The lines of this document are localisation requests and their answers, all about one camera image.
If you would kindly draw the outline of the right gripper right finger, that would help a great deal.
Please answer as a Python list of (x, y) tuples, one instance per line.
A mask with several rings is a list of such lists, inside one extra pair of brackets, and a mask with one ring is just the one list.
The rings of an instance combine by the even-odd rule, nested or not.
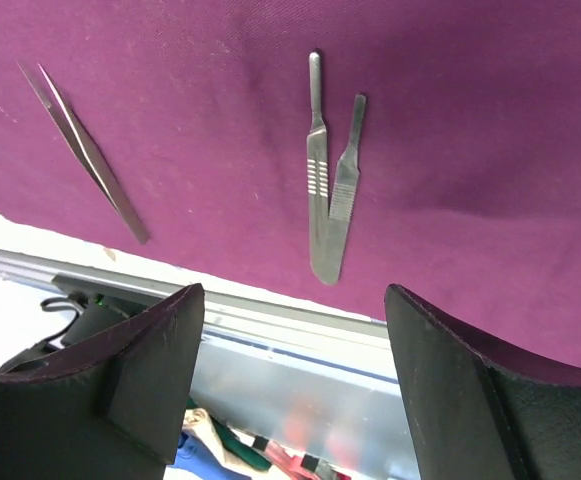
[(581, 368), (465, 323), (401, 285), (387, 330), (424, 479), (581, 479)]

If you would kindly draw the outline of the steel surgical forceps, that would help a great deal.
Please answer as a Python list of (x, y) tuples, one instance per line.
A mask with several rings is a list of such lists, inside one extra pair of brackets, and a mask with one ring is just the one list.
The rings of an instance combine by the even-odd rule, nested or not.
[(17, 63), (26, 81), (33, 89), (36, 97), (51, 117), (60, 131), (73, 156), (86, 170), (91, 180), (106, 197), (112, 208), (123, 220), (134, 238), (145, 245), (150, 240), (150, 234), (130, 198), (122, 188), (113, 169), (108, 164), (103, 152), (94, 138), (85, 128), (67, 98), (60, 92), (46, 69), (38, 63), (45, 86), (29, 72), (21, 63)]

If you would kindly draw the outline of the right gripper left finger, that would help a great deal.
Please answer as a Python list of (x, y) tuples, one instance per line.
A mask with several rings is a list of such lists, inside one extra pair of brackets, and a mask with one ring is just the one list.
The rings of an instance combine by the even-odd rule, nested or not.
[(187, 286), (0, 372), (0, 479), (160, 479), (175, 458), (204, 323)]

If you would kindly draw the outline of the purple surgical cloth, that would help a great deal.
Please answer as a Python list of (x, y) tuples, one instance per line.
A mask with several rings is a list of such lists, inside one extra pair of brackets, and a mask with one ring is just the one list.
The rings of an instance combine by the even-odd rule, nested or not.
[[(328, 217), (367, 99), (334, 285), (310, 265), (313, 51)], [(147, 244), (17, 63), (70, 102)], [(581, 1), (0, 1), (0, 214), (372, 317), (399, 283), (581, 367)]]

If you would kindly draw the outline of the steel scalpel handle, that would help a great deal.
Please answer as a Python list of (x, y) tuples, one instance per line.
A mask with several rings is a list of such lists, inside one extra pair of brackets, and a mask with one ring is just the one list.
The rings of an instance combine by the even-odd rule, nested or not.
[(327, 128), (322, 113), (322, 69), (319, 51), (309, 55), (311, 127), (306, 139), (310, 265), (323, 277), (323, 247), (327, 232), (329, 180)]
[(336, 166), (321, 278), (326, 285), (336, 284), (341, 273), (360, 177), (359, 144), (366, 103), (365, 95), (355, 96), (348, 142)]

